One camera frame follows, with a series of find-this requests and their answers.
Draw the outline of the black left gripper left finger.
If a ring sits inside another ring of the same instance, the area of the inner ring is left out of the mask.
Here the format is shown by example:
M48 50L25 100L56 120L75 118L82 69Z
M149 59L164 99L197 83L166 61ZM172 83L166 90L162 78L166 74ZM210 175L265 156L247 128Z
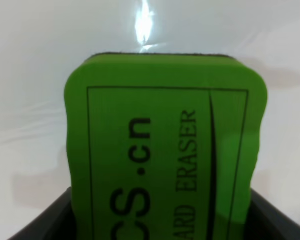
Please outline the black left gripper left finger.
M74 214L71 188L67 188L47 209L11 237L11 240L72 240Z

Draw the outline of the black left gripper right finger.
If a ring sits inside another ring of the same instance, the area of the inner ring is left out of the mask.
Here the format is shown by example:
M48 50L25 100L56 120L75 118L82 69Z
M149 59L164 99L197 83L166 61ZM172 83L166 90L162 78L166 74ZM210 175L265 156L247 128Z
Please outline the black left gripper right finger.
M300 225L252 190L248 211L248 239L300 240Z

